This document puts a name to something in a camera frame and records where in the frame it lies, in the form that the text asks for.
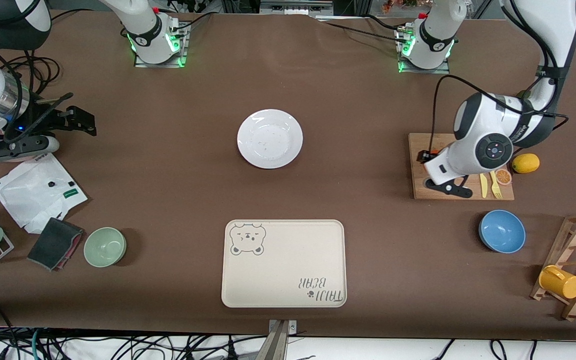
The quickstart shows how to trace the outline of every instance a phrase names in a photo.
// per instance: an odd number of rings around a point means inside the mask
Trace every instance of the brown table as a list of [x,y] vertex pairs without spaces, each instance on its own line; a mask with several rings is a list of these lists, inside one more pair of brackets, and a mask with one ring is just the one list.
[[[576,215],[576,55],[558,109],[571,120],[530,150],[541,168],[514,178],[515,201],[424,201],[412,199],[407,136],[429,132],[439,76],[398,73],[391,41],[307,16],[217,15],[192,32],[186,68],[153,70],[133,68],[120,29],[112,13],[77,13],[37,54],[64,68],[46,98],[73,92],[68,104],[96,116],[97,137],[58,134],[55,155],[90,198],[66,219],[121,229],[127,253],[98,269],[80,246],[49,273],[25,260],[36,236],[0,205],[16,246],[0,262],[0,306],[13,325],[265,333],[269,319],[297,319],[312,336],[576,339],[576,321],[557,319],[562,305],[528,298],[562,217]],[[458,35],[453,74],[496,94],[532,82],[537,46],[505,21],[466,21]],[[439,132],[471,93],[442,85]],[[301,124],[303,148],[288,166],[261,170],[237,150],[240,124],[261,109]],[[13,167],[0,164],[0,177]],[[521,251],[493,253],[478,239],[495,208],[525,224]],[[341,221],[345,305],[224,306],[233,219]]]

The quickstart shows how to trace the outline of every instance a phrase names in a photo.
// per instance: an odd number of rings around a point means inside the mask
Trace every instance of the bear drawing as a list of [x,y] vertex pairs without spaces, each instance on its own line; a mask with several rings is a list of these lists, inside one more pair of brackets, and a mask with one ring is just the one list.
[[254,255],[261,255],[264,252],[264,238],[266,229],[261,224],[244,223],[243,225],[235,224],[230,230],[230,239],[232,247],[230,252],[233,255],[239,255],[243,252],[252,252]]

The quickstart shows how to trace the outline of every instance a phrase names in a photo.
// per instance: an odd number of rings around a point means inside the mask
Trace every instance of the yellow mug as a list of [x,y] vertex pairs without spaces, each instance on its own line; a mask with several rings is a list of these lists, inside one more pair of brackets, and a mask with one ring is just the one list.
[[566,299],[576,297],[576,276],[555,265],[544,267],[539,274],[539,286]]

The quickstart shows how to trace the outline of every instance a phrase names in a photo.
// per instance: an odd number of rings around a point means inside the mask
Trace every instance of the orange slice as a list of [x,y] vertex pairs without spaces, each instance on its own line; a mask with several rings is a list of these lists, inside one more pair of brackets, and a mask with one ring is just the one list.
[[494,176],[496,177],[496,181],[499,183],[499,185],[509,185],[513,180],[513,177],[510,175],[510,171],[506,170],[505,168],[500,168],[499,170],[495,171]]

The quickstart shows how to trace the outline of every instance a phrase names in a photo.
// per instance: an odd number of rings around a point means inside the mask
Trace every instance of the white floor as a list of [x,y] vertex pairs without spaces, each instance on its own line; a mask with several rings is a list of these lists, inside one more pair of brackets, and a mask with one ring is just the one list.
[[[175,347],[186,345],[186,337],[171,338]],[[264,339],[253,339],[238,342],[235,349],[238,354],[249,354],[258,351]],[[228,337],[214,336],[203,342],[201,347],[218,347],[226,344]],[[64,353],[73,360],[110,360],[117,349],[125,341],[110,339],[98,342],[71,340],[64,347]],[[434,360],[442,352],[448,340],[445,339],[348,339],[332,337],[290,339],[286,360]],[[169,346],[167,340],[160,342]],[[532,341],[503,341],[508,360],[529,360]],[[195,360],[201,359],[207,351],[193,353]],[[225,351],[210,356],[211,360],[221,359]],[[8,351],[7,360],[17,358],[13,349]],[[32,356],[22,353],[23,360],[32,360]],[[122,357],[130,358],[130,353]],[[170,360],[171,353],[165,351],[145,351],[141,360]],[[534,354],[534,360],[576,360],[576,342],[540,341]],[[455,341],[443,360],[496,360],[490,351],[487,340],[457,340]]]

